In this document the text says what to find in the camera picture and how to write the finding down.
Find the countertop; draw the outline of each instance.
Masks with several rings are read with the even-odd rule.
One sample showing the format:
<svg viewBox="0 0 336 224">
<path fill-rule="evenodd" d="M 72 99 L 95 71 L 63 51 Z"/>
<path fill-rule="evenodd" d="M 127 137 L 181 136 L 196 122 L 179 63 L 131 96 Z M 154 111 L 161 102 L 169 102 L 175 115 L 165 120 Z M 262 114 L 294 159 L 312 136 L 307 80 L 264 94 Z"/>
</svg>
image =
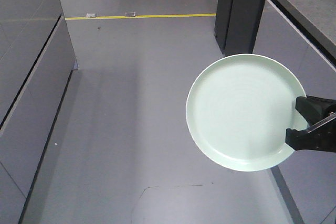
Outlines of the countertop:
<svg viewBox="0 0 336 224">
<path fill-rule="evenodd" d="M 277 0 L 336 59 L 336 0 Z"/>
</svg>

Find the cabinet door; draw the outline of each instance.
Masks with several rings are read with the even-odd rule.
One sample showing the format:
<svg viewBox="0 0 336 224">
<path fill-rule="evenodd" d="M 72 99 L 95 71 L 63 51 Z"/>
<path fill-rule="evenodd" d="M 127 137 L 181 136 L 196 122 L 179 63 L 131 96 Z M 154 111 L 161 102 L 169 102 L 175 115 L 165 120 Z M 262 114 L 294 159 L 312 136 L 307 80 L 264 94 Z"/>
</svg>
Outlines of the cabinet door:
<svg viewBox="0 0 336 224">
<path fill-rule="evenodd" d="M 279 61 L 296 75 L 307 48 L 304 35 L 266 0 L 253 53 Z"/>
<path fill-rule="evenodd" d="M 26 198 L 0 164 L 0 223 L 17 224 Z"/>
<path fill-rule="evenodd" d="M 62 13 L 59 0 L 43 0 L 0 60 L 0 121 Z"/>
<path fill-rule="evenodd" d="M 297 78 L 307 95 L 336 99 L 336 68 L 313 45 L 309 45 Z"/>
<path fill-rule="evenodd" d="M 0 131 L 0 161 L 25 196 L 74 65 L 62 18 Z"/>
</svg>

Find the light green plate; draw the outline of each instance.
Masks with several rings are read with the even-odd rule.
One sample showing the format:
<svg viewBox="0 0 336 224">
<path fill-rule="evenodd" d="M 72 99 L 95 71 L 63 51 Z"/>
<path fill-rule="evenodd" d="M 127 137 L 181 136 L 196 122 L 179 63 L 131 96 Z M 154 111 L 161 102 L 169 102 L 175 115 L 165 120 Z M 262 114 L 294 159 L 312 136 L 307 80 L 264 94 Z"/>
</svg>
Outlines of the light green plate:
<svg viewBox="0 0 336 224">
<path fill-rule="evenodd" d="M 193 83 L 186 104 L 196 145 L 214 162 L 234 170 L 273 167 L 294 150 L 286 129 L 303 130 L 295 110 L 306 93 L 285 66 L 270 58 L 242 54 L 208 66 Z"/>
</svg>

